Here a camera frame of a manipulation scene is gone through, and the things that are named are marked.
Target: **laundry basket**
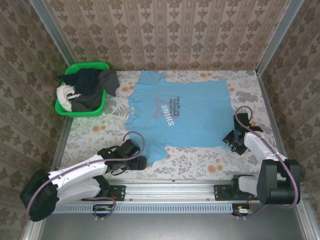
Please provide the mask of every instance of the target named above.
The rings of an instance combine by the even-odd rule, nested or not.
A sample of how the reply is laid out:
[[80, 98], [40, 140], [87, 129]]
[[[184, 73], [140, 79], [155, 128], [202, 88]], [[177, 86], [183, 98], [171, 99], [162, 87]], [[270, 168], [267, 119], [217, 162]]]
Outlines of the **laundry basket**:
[[[70, 65], [64, 72], [64, 74], [75, 74], [80, 69], [109, 69], [109, 65], [103, 61], [92, 61], [92, 62], [78, 62]], [[62, 116], [68, 116], [70, 118], [81, 118], [81, 117], [97, 117], [100, 116], [104, 110], [106, 100], [106, 90], [103, 90], [101, 105], [97, 110], [94, 111], [66, 111], [57, 99], [55, 102], [55, 111]]]

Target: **printed graphic on shirt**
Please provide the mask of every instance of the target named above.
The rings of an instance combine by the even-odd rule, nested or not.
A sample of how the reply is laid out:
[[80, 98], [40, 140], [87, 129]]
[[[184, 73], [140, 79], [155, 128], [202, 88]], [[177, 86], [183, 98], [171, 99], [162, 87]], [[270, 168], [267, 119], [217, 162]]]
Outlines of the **printed graphic on shirt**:
[[165, 116], [165, 119], [169, 126], [175, 125], [173, 119], [180, 117], [180, 97], [170, 98], [169, 102], [163, 101], [162, 99], [155, 99], [156, 111], [153, 115], [155, 119]]

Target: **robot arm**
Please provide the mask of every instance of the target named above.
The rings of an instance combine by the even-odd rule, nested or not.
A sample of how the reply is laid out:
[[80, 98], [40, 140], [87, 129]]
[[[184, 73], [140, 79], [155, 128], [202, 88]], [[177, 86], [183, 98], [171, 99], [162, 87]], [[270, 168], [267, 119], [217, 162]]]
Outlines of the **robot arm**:
[[[119, 169], [145, 169], [147, 159], [139, 154], [134, 157], [139, 152], [140, 148], [128, 139], [121, 146], [103, 148], [98, 154], [71, 167], [51, 172], [41, 169], [33, 174], [23, 188], [20, 199], [26, 208], [32, 202], [29, 216], [37, 222], [64, 204], [86, 198], [109, 197], [111, 186], [102, 175]], [[31, 201], [36, 191], [48, 181], [49, 183]]]
[[296, 203], [298, 203], [300, 200], [300, 165], [298, 162], [287, 159], [269, 144], [262, 134], [262, 129], [259, 126], [251, 126], [247, 113], [236, 113], [236, 116], [233, 117], [234, 130], [223, 141], [239, 155], [249, 148], [262, 164], [258, 177], [252, 175], [233, 177], [231, 181], [233, 194], [236, 196], [237, 192], [250, 193], [257, 196], [262, 204], [292, 204], [297, 194]]

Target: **cable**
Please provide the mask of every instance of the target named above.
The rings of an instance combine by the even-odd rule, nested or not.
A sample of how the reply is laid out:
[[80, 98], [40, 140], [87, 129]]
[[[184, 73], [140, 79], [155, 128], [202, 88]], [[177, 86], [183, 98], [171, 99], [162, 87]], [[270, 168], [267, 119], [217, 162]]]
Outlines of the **cable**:
[[[293, 190], [294, 190], [294, 200], [293, 200], [293, 203], [289, 206], [284, 206], [284, 205], [281, 205], [282, 208], [285, 208], [285, 209], [291, 209], [291, 208], [294, 208], [296, 205], [297, 205], [297, 202], [298, 202], [298, 196], [299, 196], [299, 193], [298, 193], [298, 186], [297, 186], [297, 183], [294, 179], [294, 176], [292, 175], [292, 173], [290, 172], [289, 168], [286, 166], [285, 162], [282, 160], [282, 158], [278, 155], [278, 153], [270, 146], [270, 144], [260, 135], [258, 134], [257, 132], [251, 130], [250, 128], [248, 128], [247, 126], [245, 126], [238, 118], [237, 114], [239, 112], [240, 109], [243, 109], [243, 108], [247, 108], [250, 110], [251, 112], [251, 117], [250, 117], [250, 120], [252, 119], [252, 116], [253, 116], [253, 110], [249, 107], [249, 106], [240, 106], [238, 107], [236, 110], [235, 110], [235, 113], [234, 113], [234, 117], [236, 119], [236, 121], [239, 123], [240, 126], [244, 127], [245, 129], [247, 129], [250, 133], [254, 134], [256, 137], [258, 137], [266, 146], [267, 148], [272, 152], [273, 155], [275, 155], [275, 157], [280, 161], [281, 165], [283, 166], [284, 170], [286, 171], [286, 173], [288, 174], [291, 182], [292, 182], [292, 185], [293, 185]], [[266, 206], [262, 207], [257, 213], [261, 212], [263, 209], [266, 208]]]
[[260, 208], [258, 211], [250, 214], [250, 215], [247, 215], [247, 216], [243, 216], [241, 213], [237, 212], [237, 211], [233, 211], [235, 214], [239, 215], [240, 217], [243, 217], [243, 218], [251, 218], [251, 217], [254, 217], [255, 215], [259, 214], [260, 212], [262, 212], [266, 207], [268, 207], [268, 205], [264, 205], [262, 208]]
[[107, 149], [112, 150], [112, 149], [117, 149], [117, 148], [120, 148], [120, 146], [118, 146], [118, 145], [114, 145], [114, 146], [108, 147]]
[[88, 197], [88, 198], [86, 198], [86, 200], [111, 200], [111, 201], [113, 201], [113, 207], [112, 207], [112, 209], [111, 209], [110, 212], [109, 212], [107, 215], [105, 215], [104, 217], [98, 217], [98, 216], [97, 216], [97, 210], [98, 210], [98, 209], [101, 209], [101, 208], [104, 208], [105, 206], [98, 206], [98, 207], [96, 207], [96, 208], [94, 209], [93, 215], [95, 216], [95, 219], [96, 219], [96, 220], [97, 220], [98, 218], [100, 218], [100, 219], [103, 220], [103, 219], [109, 217], [109, 216], [113, 213], [113, 211], [116, 209], [116, 206], [117, 206], [116, 200], [115, 200], [114, 198], [112, 198], [112, 197], [107, 197], [107, 196]]
[[110, 174], [112, 175], [112, 176], [119, 176], [119, 175], [121, 175], [121, 174], [123, 174], [126, 170], [128, 170], [129, 169], [129, 167], [126, 167], [124, 170], [122, 170], [121, 172], [118, 172], [118, 173], [114, 173], [115, 172], [115, 170], [112, 170], [111, 172], [110, 172]]
[[252, 205], [251, 205], [251, 196], [248, 196], [248, 203], [249, 203], [249, 208], [252, 209]]
[[249, 202], [247, 201], [245, 204], [233, 208], [233, 209], [232, 209], [232, 210], [233, 210], [233, 214], [237, 214], [237, 215], [239, 215], [239, 216], [244, 217], [240, 212], [237, 212], [236, 210], [239, 210], [239, 208], [244, 208], [244, 207], [245, 207], [246, 205], [248, 205], [248, 204], [249, 204]]
[[139, 156], [141, 155], [141, 153], [145, 150], [145, 146], [146, 146], [145, 138], [144, 138], [144, 136], [142, 136], [142, 135], [141, 135], [139, 132], [137, 132], [137, 131], [129, 131], [129, 132], [127, 132], [127, 133], [123, 136], [123, 139], [122, 139], [123, 142], [125, 141], [126, 136], [129, 135], [129, 134], [137, 134], [137, 135], [139, 135], [139, 136], [141, 137], [141, 139], [142, 139], [142, 149], [141, 149], [141, 151], [140, 151], [137, 155], [131, 156], [131, 157], [127, 157], [127, 158], [99, 159], [99, 160], [91, 161], [91, 162], [89, 162], [89, 163], [88, 163], [88, 162], [85, 162], [85, 163], [83, 163], [83, 164], [81, 164], [81, 165], [78, 165], [78, 166], [75, 166], [75, 167], [73, 167], [73, 168], [70, 168], [70, 169], [67, 170], [67, 171], [61, 172], [59, 175], [56, 175], [56, 176], [54, 176], [53, 178], [47, 180], [46, 182], [44, 182], [44, 183], [35, 191], [35, 193], [34, 193], [33, 196], [31, 197], [31, 199], [30, 199], [30, 201], [29, 201], [29, 204], [28, 204], [28, 206], [26, 207], [26, 217], [27, 217], [27, 219], [28, 219], [28, 220], [32, 220], [32, 219], [30, 218], [29, 213], [30, 213], [31, 206], [32, 206], [34, 200], [36, 199], [37, 195], [40, 193], [40, 191], [41, 191], [43, 188], [45, 188], [45, 187], [46, 187], [49, 183], [51, 183], [52, 181], [54, 181], [54, 180], [56, 180], [56, 179], [59, 179], [59, 178], [63, 177], [64, 175], [69, 174], [69, 173], [71, 173], [71, 172], [73, 172], [73, 171], [75, 171], [75, 170], [78, 170], [78, 169], [80, 169], [80, 168], [89, 166], [89, 165], [91, 165], [91, 164], [96, 164], [96, 163], [101, 163], [101, 162], [113, 162], [113, 161], [119, 161], [119, 162], [129, 161], [129, 160], [133, 160], [133, 159], [139, 157]]

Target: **t-shirt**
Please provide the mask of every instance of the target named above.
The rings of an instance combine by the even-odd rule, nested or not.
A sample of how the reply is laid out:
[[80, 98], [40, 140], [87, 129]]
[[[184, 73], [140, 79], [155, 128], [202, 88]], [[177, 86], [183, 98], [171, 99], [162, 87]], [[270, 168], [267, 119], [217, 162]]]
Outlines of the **t-shirt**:
[[[145, 138], [142, 153], [148, 164], [168, 156], [164, 147], [213, 148], [234, 128], [225, 80], [166, 82], [166, 73], [142, 71], [129, 96], [125, 126]], [[130, 138], [142, 147], [136, 134]]]

